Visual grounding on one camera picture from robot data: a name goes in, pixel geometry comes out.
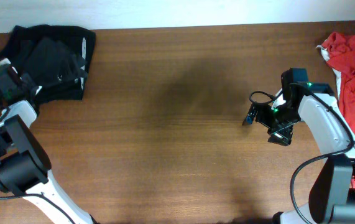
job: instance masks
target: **white background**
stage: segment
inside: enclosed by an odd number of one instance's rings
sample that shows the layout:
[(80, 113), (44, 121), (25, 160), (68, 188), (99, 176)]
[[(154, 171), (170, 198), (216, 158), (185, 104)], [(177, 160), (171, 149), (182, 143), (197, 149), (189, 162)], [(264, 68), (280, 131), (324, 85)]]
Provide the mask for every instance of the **white background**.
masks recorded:
[(355, 0), (0, 0), (0, 32), (15, 25), (87, 29), (355, 20)]

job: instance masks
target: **wooden table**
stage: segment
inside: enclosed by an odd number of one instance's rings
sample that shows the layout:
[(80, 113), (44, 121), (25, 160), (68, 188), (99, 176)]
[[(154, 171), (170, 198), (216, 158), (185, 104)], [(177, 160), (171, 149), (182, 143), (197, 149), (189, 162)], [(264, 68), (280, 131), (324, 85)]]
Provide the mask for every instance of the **wooden table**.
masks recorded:
[[(242, 127), (248, 96), (276, 93), (290, 67), (336, 88), (315, 48), (332, 31), (355, 34), (355, 22), (97, 30), (83, 101), (42, 105), (31, 130), (60, 185), (103, 224), (271, 217), (293, 208), (291, 174), (319, 151), (303, 123), (289, 147)], [(321, 166), (298, 176), (299, 204)], [(0, 202), (0, 223), (50, 220), (20, 199)]]

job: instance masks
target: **white wall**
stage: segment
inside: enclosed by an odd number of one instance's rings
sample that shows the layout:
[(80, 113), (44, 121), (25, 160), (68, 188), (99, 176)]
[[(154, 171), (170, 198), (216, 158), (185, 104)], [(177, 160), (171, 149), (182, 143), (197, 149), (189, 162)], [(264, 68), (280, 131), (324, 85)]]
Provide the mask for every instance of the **white wall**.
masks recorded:
[(355, 0), (0, 0), (0, 32), (14, 25), (88, 29), (355, 20)]

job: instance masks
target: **white cloth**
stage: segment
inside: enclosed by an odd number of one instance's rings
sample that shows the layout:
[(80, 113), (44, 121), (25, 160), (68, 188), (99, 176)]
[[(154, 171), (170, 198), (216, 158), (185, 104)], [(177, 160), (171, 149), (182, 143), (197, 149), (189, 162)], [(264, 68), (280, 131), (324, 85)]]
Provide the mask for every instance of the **white cloth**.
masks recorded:
[[(325, 61), (328, 61), (330, 59), (329, 57), (329, 52), (323, 48), (321, 45), (316, 46), (317, 48), (321, 49), (321, 55), (324, 58)], [(341, 84), (341, 72), (337, 71), (336, 69), (333, 69), (334, 74), (336, 75), (336, 87), (338, 89), (338, 99), (340, 98), (340, 84)]]

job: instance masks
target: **cable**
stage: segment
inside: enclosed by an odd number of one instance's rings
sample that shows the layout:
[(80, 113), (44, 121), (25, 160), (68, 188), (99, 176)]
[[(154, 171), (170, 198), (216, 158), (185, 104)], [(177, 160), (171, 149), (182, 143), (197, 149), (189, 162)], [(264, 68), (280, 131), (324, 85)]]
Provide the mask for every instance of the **cable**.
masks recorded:
[(51, 200), (49, 200), (47, 197), (41, 194), (25, 194), (25, 195), (20, 195), (20, 196), (7, 196), (7, 197), (0, 197), (0, 200), (11, 200), (11, 199), (17, 199), (17, 198), (23, 198), (23, 197), (38, 197), (43, 200), (45, 200), (47, 203), (51, 204), (54, 208), (56, 208), (58, 211), (60, 211), (65, 217), (72, 223), (75, 224), (75, 222), (72, 220), (72, 218), (64, 211), (62, 208), (60, 208), (58, 205), (54, 204)]
[[(290, 199), (292, 200), (292, 204), (293, 204), (293, 207), (295, 208), (295, 211), (297, 212), (298, 216), (306, 223), (306, 224), (312, 224), (306, 217), (304, 217), (304, 215), (302, 214), (302, 212), (299, 210), (298, 206), (297, 206), (297, 203), (296, 203), (296, 199), (295, 199), (295, 191), (294, 191), (294, 186), (295, 186), (295, 179), (296, 179), (296, 176), (298, 175), (298, 173), (304, 168), (306, 167), (308, 164), (311, 164), (313, 162), (316, 162), (316, 161), (319, 161), (321, 159), (326, 159), (326, 158), (329, 158), (331, 156), (337, 156), (337, 155), (340, 155), (340, 154), (344, 154), (348, 151), (350, 151), (350, 149), (355, 145), (355, 142), (354, 142), (354, 138), (353, 138), (353, 135), (351, 134), (350, 132), (350, 129), (347, 127), (346, 123), (343, 121), (343, 119), (333, 110), (333, 108), (326, 104), (323, 100), (321, 100), (318, 96), (316, 96), (313, 92), (311, 92), (311, 90), (309, 90), (308, 88), (306, 88), (305, 86), (303, 85), (300, 85), (298, 83), (291, 83), (289, 84), (288, 87), (291, 87), (291, 86), (297, 86), (301, 89), (303, 89), (306, 94), (314, 97), (314, 99), (316, 99), (318, 102), (320, 102), (329, 112), (331, 112), (333, 114), (333, 116), (339, 121), (339, 123), (342, 125), (342, 127), (344, 128), (345, 132), (347, 133), (348, 137), (349, 137), (349, 144), (347, 145), (347, 148), (346, 149), (343, 149), (343, 150), (340, 150), (340, 151), (336, 151), (336, 152), (331, 152), (331, 153), (327, 153), (327, 154), (323, 154), (323, 155), (320, 155), (320, 156), (316, 156), (312, 159), (309, 159), (307, 161), (305, 161), (304, 163), (300, 164), (300, 166), (298, 166), (295, 170), (295, 172), (292, 174), (292, 178), (290, 179)], [(268, 93), (265, 93), (263, 91), (255, 91), (253, 93), (251, 93), (250, 97), (249, 97), (249, 100), (256, 104), (256, 105), (268, 105), (269, 103), (272, 103), (274, 102), (282, 93), (284, 92), (284, 90), (282, 90), (277, 96), (272, 96)], [(270, 101), (268, 102), (264, 102), (264, 103), (259, 103), (259, 102), (256, 102), (256, 101), (253, 101), (252, 100), (252, 95), (255, 94), (255, 93), (262, 93), (266, 96), (268, 96), (270, 99)]]

